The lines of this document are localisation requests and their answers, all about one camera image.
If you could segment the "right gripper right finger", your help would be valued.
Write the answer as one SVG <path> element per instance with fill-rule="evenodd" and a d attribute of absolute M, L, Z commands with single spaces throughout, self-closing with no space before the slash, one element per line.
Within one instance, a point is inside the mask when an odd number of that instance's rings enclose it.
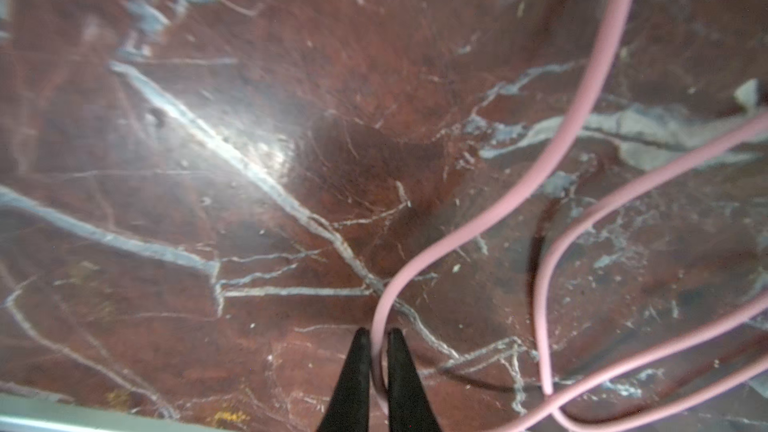
<path fill-rule="evenodd" d="M 388 418 L 391 432 L 441 432 L 401 329 L 388 333 Z"/>

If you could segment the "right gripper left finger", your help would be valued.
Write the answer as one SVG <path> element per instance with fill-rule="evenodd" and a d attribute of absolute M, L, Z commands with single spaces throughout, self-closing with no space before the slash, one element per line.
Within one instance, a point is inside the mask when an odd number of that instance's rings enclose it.
<path fill-rule="evenodd" d="M 317 432 L 369 430 L 371 362 L 370 332 L 359 328 Z"/>

